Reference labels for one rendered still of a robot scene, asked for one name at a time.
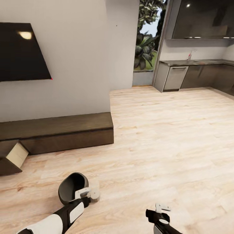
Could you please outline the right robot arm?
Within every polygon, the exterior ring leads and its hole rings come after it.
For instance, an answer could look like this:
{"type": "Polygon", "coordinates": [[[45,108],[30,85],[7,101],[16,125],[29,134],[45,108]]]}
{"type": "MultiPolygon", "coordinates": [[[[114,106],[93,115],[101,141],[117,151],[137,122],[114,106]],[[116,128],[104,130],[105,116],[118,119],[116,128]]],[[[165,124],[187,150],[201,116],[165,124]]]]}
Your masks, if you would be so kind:
{"type": "Polygon", "coordinates": [[[156,203],[156,210],[146,210],[146,217],[149,222],[154,223],[154,234],[183,234],[169,225],[170,216],[162,213],[161,210],[172,211],[171,206],[162,203],[156,203]]]}

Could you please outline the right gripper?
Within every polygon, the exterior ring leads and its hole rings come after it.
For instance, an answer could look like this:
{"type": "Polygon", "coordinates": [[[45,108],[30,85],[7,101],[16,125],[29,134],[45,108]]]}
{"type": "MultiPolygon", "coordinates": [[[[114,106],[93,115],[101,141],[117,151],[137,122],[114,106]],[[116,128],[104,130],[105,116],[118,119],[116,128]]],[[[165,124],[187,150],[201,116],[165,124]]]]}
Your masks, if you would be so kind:
{"type": "Polygon", "coordinates": [[[157,213],[153,210],[146,210],[146,217],[148,217],[148,220],[149,222],[151,223],[155,223],[155,219],[156,217],[162,217],[162,218],[165,218],[169,223],[170,223],[170,216],[168,216],[167,214],[165,213],[157,213]]]}

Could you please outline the pillar candle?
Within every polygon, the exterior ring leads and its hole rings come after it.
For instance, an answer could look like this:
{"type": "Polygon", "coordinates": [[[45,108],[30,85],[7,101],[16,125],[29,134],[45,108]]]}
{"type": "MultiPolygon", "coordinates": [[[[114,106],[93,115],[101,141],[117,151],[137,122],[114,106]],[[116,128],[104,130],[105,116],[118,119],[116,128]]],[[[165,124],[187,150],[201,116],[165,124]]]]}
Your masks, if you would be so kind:
{"type": "Polygon", "coordinates": [[[98,202],[100,200],[100,191],[96,188],[90,193],[90,197],[93,202],[98,202]]]}

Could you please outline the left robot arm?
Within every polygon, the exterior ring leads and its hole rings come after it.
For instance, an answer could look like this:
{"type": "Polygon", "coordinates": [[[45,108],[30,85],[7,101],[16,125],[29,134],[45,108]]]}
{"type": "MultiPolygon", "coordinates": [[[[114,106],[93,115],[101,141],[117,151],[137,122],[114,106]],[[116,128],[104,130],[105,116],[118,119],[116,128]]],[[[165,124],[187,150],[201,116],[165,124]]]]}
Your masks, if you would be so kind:
{"type": "Polygon", "coordinates": [[[89,206],[91,197],[80,197],[89,191],[90,188],[75,191],[75,200],[70,201],[68,205],[47,218],[20,229],[15,234],[65,234],[75,220],[83,214],[84,208],[89,206]]]}

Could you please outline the cauldron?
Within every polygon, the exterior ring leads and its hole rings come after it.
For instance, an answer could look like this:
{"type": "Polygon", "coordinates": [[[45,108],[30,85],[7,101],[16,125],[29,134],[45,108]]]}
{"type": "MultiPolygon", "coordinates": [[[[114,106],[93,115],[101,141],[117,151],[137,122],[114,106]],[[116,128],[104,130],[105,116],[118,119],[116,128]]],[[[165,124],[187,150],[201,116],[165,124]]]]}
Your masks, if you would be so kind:
{"type": "MultiPolygon", "coordinates": [[[[89,187],[89,181],[85,175],[80,172],[75,172],[69,175],[60,185],[58,193],[59,197],[65,205],[70,201],[75,200],[75,191],[89,187]]],[[[87,193],[81,195],[81,198],[87,196],[87,193]]]]}

